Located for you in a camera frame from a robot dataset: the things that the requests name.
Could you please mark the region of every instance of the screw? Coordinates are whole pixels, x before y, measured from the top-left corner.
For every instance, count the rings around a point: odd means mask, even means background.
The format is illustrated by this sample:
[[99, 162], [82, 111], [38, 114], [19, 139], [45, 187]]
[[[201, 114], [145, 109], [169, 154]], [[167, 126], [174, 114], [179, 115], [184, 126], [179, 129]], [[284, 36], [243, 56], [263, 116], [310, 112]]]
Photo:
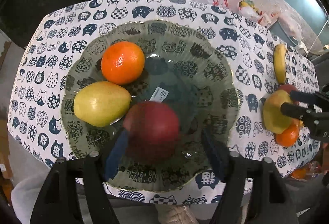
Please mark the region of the screw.
[[97, 156], [99, 156], [99, 152], [98, 151], [92, 151], [92, 152], [89, 153], [89, 156], [90, 157], [97, 157]]
[[236, 152], [236, 151], [231, 151], [230, 152], [230, 156], [232, 156], [232, 157], [239, 157], [239, 153], [238, 152]]
[[271, 158], [267, 157], [267, 156], [264, 157], [263, 160], [264, 160], [266, 163], [268, 163], [268, 164], [270, 164], [270, 163], [273, 162], [273, 160], [272, 160]]
[[63, 156], [63, 157], [59, 157], [59, 158], [56, 160], [56, 163], [61, 164], [61, 163], [63, 163], [64, 161], [66, 161], [66, 158]]

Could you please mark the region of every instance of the cat-patterned tablecloth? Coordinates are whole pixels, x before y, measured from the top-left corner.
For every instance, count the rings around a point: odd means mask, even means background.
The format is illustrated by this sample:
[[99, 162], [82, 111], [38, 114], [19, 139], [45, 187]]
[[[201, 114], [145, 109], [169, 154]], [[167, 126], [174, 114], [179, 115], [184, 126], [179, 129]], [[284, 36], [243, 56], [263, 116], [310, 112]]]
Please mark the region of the cat-patterned tablecloth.
[[[227, 9], [189, 0], [93, 0], [45, 16], [27, 46], [15, 78], [8, 116], [10, 134], [49, 167], [58, 157], [75, 158], [60, 119], [69, 68], [98, 36], [122, 23], [152, 19], [200, 31], [226, 57], [241, 105], [230, 132], [230, 149], [245, 158], [271, 157], [282, 176], [315, 156], [320, 145], [310, 138], [307, 128], [301, 129], [295, 145], [284, 148], [262, 126], [262, 105], [279, 85], [274, 74], [273, 50], [282, 42], [280, 38]], [[286, 72], [287, 82], [298, 90], [319, 89], [312, 63], [289, 46]], [[251, 191], [251, 185], [246, 181], [245, 193]], [[183, 188], [159, 194], [104, 186], [115, 196], [146, 203], [203, 204], [219, 201], [225, 184], [207, 170]]]

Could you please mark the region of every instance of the sticker label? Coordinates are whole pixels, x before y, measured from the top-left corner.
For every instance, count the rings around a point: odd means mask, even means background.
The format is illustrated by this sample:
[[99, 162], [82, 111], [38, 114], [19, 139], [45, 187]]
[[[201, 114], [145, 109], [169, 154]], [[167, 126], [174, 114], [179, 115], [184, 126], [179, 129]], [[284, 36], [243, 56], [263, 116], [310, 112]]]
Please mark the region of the sticker label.
[[0, 169], [1, 169], [1, 172], [6, 172], [7, 171], [4, 164], [0, 164]]
[[163, 88], [157, 87], [150, 99], [151, 102], [161, 103], [168, 95], [168, 91]]

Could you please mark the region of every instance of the cardboard box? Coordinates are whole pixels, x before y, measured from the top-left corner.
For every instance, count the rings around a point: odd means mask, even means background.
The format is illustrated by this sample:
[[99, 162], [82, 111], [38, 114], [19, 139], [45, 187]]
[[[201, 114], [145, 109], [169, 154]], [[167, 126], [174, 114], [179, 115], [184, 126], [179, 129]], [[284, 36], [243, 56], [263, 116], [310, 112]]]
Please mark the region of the cardboard box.
[[3, 199], [7, 200], [9, 205], [12, 205], [11, 193], [14, 187], [11, 180], [0, 178], [0, 185], [3, 190], [3, 194], [5, 195]]
[[0, 120], [0, 169], [5, 179], [13, 176], [8, 159], [9, 154], [7, 120]]
[[0, 169], [2, 176], [5, 179], [10, 179], [13, 177], [13, 172], [10, 167], [8, 155], [4, 155], [3, 153], [0, 153]]
[[323, 150], [322, 171], [329, 170], [329, 146]]

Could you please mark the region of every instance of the bowl rim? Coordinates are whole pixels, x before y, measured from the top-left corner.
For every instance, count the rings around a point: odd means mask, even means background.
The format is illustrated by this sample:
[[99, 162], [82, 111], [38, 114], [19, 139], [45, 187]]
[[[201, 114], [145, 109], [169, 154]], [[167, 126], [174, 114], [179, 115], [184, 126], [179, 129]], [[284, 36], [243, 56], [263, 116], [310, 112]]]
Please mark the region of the bowl rim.
[[[189, 27], [188, 25], [181, 26], [181, 25], [179, 25], [179, 24], [177, 24], [177, 23], [173, 23], [173, 22], [171, 22], [171, 21], [164, 20], [164, 19], [151, 19], [151, 20], [147, 20], [147, 21], [129, 21], [129, 22], [125, 22], [125, 23], [122, 23], [122, 24], [116, 26], [115, 28], [113, 28], [113, 29], [112, 29], [110, 32], [108, 32], [107, 34], [104, 34], [104, 35], [102, 35], [102, 36], [98, 36], [97, 38], [95, 38], [95, 39], [93, 39], [91, 42], [89, 42], [89, 43], [86, 45], [86, 47], [83, 49], [83, 52], [81, 53], [79, 59], [76, 60], [74, 63], [72, 63], [72, 65], [71, 65], [69, 71], [67, 72], [67, 75], [66, 75], [66, 76], [69, 75], [69, 73], [70, 73], [71, 70], [73, 69], [74, 65], [75, 65], [76, 63], [80, 62], [80, 60], [82, 60], [82, 58], [83, 58], [83, 53], [87, 50], [87, 47], [88, 47], [89, 45], [91, 45], [92, 43], [94, 43], [94, 42], [95, 42], [96, 40], [98, 40], [99, 38], [104, 37], [104, 36], [109, 36], [111, 33], [114, 33], [116, 29], [118, 29], [120, 26], [123, 26], [123, 25], [133, 24], [133, 23], [136, 23], [136, 24], [146, 24], [147, 22], [156, 22], [156, 21], [170, 23], [170, 24], [172, 24], [172, 25], [174, 25], [174, 26], [176, 26], [176, 27], [178, 27], [178, 28], [184, 27], [184, 28], [188, 28], [188, 29], [190, 29], [190, 30], [192, 30], [192, 31], [196, 31], [196, 32], [198, 32], [198, 33], [204, 38], [205, 41], [207, 41], [207, 44], [206, 44], [207, 47], [210, 46], [211, 50], [213, 50], [213, 51], [218, 51], [216, 48], [213, 48], [213, 47], [211, 46], [211, 43], [210, 43], [209, 39], [206, 38], [206, 37], [204, 36], [204, 34], [202, 34], [200, 31], [198, 31], [198, 30], [196, 30], [196, 29], [193, 29], [193, 28]], [[233, 76], [234, 76], [234, 74], [233, 74], [233, 71], [232, 71], [232, 69], [231, 69], [230, 62], [226, 59], [226, 57], [224, 56], [223, 53], [221, 53], [220, 51], [218, 51], [218, 54], [221, 55], [221, 59], [220, 59], [220, 60], [224, 59], [225, 62], [228, 64], [229, 70], [231, 71], [231, 80], [230, 80], [230, 81], [231, 81], [231, 84], [232, 84], [232, 88], [233, 88], [234, 91], [235, 91], [235, 95], [236, 95], [236, 99], [237, 99], [237, 113], [236, 113], [236, 116], [235, 116], [235, 119], [234, 119], [233, 125], [232, 125], [232, 127], [230, 128], [230, 130], [228, 131], [228, 137], [227, 137], [227, 142], [226, 142], [226, 146], [227, 146], [227, 143], [228, 143], [229, 138], [230, 138], [231, 131], [232, 131], [233, 128], [235, 128], [235, 123], [236, 123], [236, 121], [237, 121], [237, 119], [238, 119], [238, 115], [239, 115], [239, 110], [240, 110], [241, 104], [240, 104], [240, 96], [239, 96], [239, 94], [238, 94], [238, 92], [237, 92], [237, 89], [235, 88], [235, 86], [234, 86], [234, 84], [233, 84]], [[64, 101], [65, 97], [67, 96], [67, 94], [66, 94], [66, 84], [67, 84], [67, 80], [65, 81], [65, 87], [64, 87], [65, 94], [64, 94], [64, 96], [63, 96], [62, 104], [61, 104], [61, 107], [60, 107], [60, 120], [61, 120], [61, 121], [63, 121], [63, 120], [62, 120], [62, 119], [63, 119], [63, 109], [64, 109], [64, 103], [63, 103], [63, 101]], [[68, 140], [69, 145], [70, 145], [70, 150], [71, 150], [71, 151], [73, 152], [73, 154], [75, 155], [74, 150], [73, 150], [72, 145], [71, 145], [70, 133], [67, 132], [64, 123], [63, 123], [62, 127], [64, 128], [65, 133], [67, 134], [67, 140]], [[106, 183], [106, 185], [108, 185], [108, 186], [110, 186], [110, 187], [112, 187], [112, 188], [115, 188], [115, 189], [118, 189], [118, 190], [123, 190], [123, 191], [145, 191], [145, 192], [150, 192], [150, 193], [166, 193], [166, 192], [172, 192], [172, 191], [179, 191], [179, 190], [181, 190], [181, 189], [182, 189], [183, 187], [185, 187], [188, 183], [190, 183], [192, 180], [194, 180], [195, 177], [196, 177], [198, 174], [200, 174], [200, 173], [202, 173], [202, 172], [204, 172], [204, 171], [206, 171], [206, 170], [208, 170], [208, 169], [212, 169], [212, 167], [209, 166], [209, 167], [207, 167], [207, 168], [203, 168], [202, 170], [200, 170], [200, 171], [198, 171], [198, 172], [195, 172], [195, 173], [191, 176], [191, 178], [190, 178], [188, 181], [186, 181], [184, 184], [182, 184], [182, 185], [180, 185], [180, 186], [178, 186], [178, 187], [176, 187], [176, 188], [168, 189], [168, 190], [165, 190], [165, 191], [151, 191], [151, 190], [146, 190], [146, 189], [143, 189], [143, 188], [129, 189], [129, 188], [124, 188], [124, 187], [116, 187], [116, 186], [110, 184], [108, 181], [105, 182], [105, 183]]]

